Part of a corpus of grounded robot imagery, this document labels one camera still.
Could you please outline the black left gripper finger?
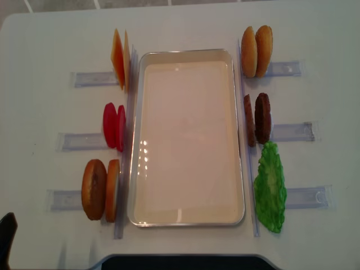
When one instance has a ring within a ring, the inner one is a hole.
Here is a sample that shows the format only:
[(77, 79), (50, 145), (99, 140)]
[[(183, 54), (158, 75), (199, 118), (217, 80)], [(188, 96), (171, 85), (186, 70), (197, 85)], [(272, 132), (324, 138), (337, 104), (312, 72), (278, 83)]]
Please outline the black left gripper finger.
[(1, 245), (1, 269), (10, 269), (9, 266), (9, 257), (12, 242), (15, 237), (17, 230), (17, 221), (14, 213), (7, 213), (1, 219), (1, 229), (0, 229), (0, 245)]

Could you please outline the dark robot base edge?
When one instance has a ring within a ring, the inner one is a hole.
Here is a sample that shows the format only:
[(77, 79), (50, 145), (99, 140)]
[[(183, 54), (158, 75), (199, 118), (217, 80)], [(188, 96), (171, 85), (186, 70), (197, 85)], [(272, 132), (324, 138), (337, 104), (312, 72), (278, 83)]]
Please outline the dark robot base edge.
[(117, 255), (100, 269), (276, 269), (258, 256), (238, 255)]

